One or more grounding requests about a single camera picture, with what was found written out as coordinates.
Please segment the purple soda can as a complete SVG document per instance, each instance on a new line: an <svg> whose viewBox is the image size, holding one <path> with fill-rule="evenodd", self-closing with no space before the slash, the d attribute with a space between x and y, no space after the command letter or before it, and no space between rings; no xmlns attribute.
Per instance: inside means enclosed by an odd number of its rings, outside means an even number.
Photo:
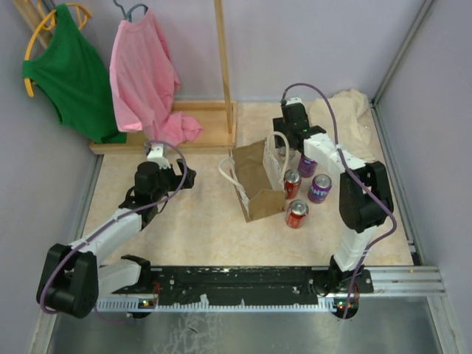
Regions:
<svg viewBox="0 0 472 354"><path fill-rule="evenodd" d="M311 178L313 177L317 167L317 162L315 160L309 159L304 154L300 156L297 170L299 171L301 177Z"/></svg>
<svg viewBox="0 0 472 354"><path fill-rule="evenodd" d="M315 203L323 203L332 187L331 178L324 173L313 177L312 184L308 190L308 199Z"/></svg>

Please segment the red soda can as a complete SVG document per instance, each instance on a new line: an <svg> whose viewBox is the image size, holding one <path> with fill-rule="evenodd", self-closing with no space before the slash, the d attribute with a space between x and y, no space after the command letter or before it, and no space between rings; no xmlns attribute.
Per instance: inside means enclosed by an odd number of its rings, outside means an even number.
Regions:
<svg viewBox="0 0 472 354"><path fill-rule="evenodd" d="M285 222L292 229L299 229L309 214L309 207L305 201L296 199L288 205Z"/></svg>
<svg viewBox="0 0 472 354"><path fill-rule="evenodd" d="M290 169L285 172L284 186L287 199L294 199L302 183L302 177L298 170Z"/></svg>

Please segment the green glass soda water bottle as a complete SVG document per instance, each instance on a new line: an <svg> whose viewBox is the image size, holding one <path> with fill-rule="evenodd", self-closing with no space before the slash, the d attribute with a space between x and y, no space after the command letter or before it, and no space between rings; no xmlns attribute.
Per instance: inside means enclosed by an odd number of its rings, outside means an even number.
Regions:
<svg viewBox="0 0 472 354"><path fill-rule="evenodd" d="M287 146L282 143L279 147L276 148L276 152L281 160L281 162L284 162L286 158L288 158L288 166L291 166L291 162L294 160L296 157L297 151L293 149L292 147L287 148Z"/></svg>

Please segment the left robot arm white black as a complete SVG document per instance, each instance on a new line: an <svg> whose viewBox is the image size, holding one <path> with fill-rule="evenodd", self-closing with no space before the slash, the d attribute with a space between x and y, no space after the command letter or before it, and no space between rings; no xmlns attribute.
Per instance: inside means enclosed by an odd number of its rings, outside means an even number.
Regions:
<svg viewBox="0 0 472 354"><path fill-rule="evenodd" d="M143 293L152 287L148 260L132 255L109 265L104 260L147 227L179 190L193 187L197 173L184 159L177 163L180 175L155 162L139 164L133 186L111 218L91 234L49 249L36 294L44 313L82 319L102 295L128 287Z"/></svg>

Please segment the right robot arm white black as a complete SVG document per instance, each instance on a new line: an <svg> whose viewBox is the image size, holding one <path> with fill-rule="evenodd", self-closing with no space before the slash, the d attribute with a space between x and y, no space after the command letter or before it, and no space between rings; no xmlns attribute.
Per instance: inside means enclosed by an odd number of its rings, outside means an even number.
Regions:
<svg viewBox="0 0 472 354"><path fill-rule="evenodd" d="M333 137L309 123L305 106L298 98L282 100L282 116L273 119L275 132L285 135L289 147L323 166L339 184L339 213L344 222L341 245L330 259L325 293L352 292L364 267L368 251L397 228L386 167L379 161L366 162L345 150L339 141L336 117Z"/></svg>

